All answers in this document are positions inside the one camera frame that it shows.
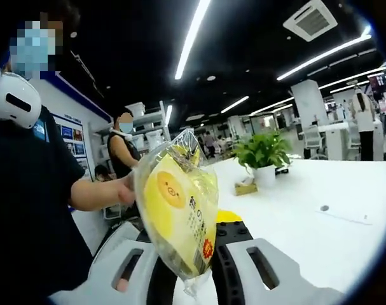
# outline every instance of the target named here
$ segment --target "plastic bag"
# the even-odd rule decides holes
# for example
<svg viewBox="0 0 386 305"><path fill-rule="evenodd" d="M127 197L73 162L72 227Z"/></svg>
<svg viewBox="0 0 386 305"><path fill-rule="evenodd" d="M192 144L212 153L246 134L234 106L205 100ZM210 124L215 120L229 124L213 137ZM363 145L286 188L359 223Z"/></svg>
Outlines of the plastic bag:
<svg viewBox="0 0 386 305"><path fill-rule="evenodd" d="M203 276L197 277L207 274L214 253L218 188L193 131L186 129L144 156L134 183L152 244L195 296L194 285Z"/></svg>

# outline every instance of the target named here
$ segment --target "black tank top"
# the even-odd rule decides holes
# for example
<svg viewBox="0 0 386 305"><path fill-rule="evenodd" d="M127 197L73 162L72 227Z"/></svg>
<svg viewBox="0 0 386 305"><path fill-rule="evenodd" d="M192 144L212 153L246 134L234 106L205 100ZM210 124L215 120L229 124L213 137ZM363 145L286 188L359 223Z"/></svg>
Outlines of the black tank top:
<svg viewBox="0 0 386 305"><path fill-rule="evenodd" d="M122 138L122 140L126 144L128 150L129 150L129 153L133 157L133 159L139 161L141 159L141 154L139 154L139 151L137 151L136 147L131 142L127 141L124 136L118 135L117 133L114 133L114 132L111 132L109 134L108 141L107 141L109 157L111 158L112 167L114 168L116 177L122 178L122 177L125 177L126 175L128 175L132 171L132 169L129 166L127 166L126 164L123 164L122 161L117 156L115 156L113 154L113 152L111 151L111 146L110 146L111 139L115 135Z"/></svg>

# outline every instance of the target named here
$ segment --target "potted plant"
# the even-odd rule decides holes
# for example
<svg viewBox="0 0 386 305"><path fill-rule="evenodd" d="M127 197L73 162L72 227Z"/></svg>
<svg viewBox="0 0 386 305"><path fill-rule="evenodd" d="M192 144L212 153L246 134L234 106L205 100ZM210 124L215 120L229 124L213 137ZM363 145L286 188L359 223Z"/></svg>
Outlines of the potted plant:
<svg viewBox="0 0 386 305"><path fill-rule="evenodd" d="M252 168L257 184L272 186L275 182L275 168L289 164L286 151L289 143L279 133L254 135L237 145L235 157L240 165Z"/></svg>

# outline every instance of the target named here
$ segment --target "ceiling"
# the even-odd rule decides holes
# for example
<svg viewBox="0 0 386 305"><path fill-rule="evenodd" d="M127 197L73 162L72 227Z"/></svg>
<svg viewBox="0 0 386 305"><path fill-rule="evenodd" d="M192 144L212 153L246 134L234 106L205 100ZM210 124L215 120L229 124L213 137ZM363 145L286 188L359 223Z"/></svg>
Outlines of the ceiling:
<svg viewBox="0 0 386 305"><path fill-rule="evenodd" d="M306 42L283 23L308 0L212 0L183 77L175 80L199 0L75 2L81 23L78 35L66 42L72 52L65 53L61 75L107 112L135 102L143 102L146 109L158 107L159 100L172 104L171 130L185 126L188 116L205 114L192 122L199 125L244 96L249 96L245 102L209 118L206 124L250 114L289 98L290 87L307 79L307 74L375 48L374 39L369 39L277 81L293 67L359 37L366 23L345 10L341 1L323 0L338 25ZM78 56L89 72L79 64ZM371 51L309 78L325 85L375 69L382 62L381 54ZM216 78L208 81L209 76ZM324 89L322 94L325 97L342 86Z"/></svg>

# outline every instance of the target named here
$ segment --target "white flower pot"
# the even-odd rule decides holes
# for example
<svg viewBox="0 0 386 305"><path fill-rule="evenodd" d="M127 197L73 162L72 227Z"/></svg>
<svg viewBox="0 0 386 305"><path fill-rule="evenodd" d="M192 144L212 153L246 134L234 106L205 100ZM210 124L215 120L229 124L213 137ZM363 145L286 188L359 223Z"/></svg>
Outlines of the white flower pot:
<svg viewBox="0 0 386 305"><path fill-rule="evenodd" d="M275 165L252 169L258 187L272 187L276 181Z"/></svg>

